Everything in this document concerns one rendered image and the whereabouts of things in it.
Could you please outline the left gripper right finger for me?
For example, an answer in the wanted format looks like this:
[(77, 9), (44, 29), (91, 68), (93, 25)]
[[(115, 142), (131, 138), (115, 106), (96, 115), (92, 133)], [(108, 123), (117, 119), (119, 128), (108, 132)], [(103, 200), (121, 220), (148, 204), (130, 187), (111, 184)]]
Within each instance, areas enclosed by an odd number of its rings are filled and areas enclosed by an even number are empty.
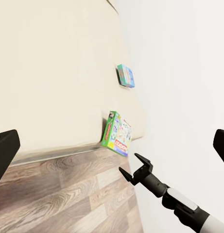
[(213, 147), (224, 162), (224, 130), (217, 129), (214, 136)]

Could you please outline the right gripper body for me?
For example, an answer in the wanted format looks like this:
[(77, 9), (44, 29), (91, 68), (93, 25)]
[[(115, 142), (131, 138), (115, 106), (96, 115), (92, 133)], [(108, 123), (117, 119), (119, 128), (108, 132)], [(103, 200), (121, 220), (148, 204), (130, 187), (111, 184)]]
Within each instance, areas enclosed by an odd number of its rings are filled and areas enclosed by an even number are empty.
[(152, 173), (152, 169), (153, 169), (153, 165), (141, 170), (139, 173), (137, 173), (134, 176), (135, 181), (133, 181), (132, 184), (136, 186), (137, 183), (141, 183), (150, 192), (154, 191), (159, 185), (159, 180)]

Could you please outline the board game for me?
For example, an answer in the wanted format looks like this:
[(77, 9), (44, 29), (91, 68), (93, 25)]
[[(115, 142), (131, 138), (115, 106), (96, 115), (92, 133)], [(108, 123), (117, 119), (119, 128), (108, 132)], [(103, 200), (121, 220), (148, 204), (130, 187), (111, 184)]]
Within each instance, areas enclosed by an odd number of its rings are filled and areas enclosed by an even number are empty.
[(135, 87), (134, 77), (132, 70), (124, 65), (118, 65), (118, 72), (120, 77), (120, 82), (122, 85), (129, 88)]
[(117, 112), (110, 111), (101, 146), (127, 157), (133, 127)]

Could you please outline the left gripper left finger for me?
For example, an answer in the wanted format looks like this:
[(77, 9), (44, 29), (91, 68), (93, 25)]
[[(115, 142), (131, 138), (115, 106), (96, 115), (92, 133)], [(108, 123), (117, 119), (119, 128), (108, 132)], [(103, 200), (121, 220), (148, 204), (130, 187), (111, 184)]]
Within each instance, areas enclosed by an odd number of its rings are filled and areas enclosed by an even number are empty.
[(20, 149), (16, 129), (0, 133), (0, 180)]

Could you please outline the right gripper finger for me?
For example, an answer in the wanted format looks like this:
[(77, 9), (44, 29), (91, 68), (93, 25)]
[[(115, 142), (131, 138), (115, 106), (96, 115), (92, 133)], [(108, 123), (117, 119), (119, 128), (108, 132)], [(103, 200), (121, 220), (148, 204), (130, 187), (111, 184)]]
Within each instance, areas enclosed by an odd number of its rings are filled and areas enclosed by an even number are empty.
[(147, 158), (145, 158), (144, 156), (141, 156), (141, 154), (139, 153), (135, 153), (135, 156), (143, 162), (144, 165), (146, 165), (146, 167), (150, 167), (151, 166), (151, 161), (148, 160)]
[(129, 173), (124, 171), (122, 168), (120, 168), (120, 172), (124, 175), (128, 182), (132, 183), (133, 181), (135, 181), (134, 178)]

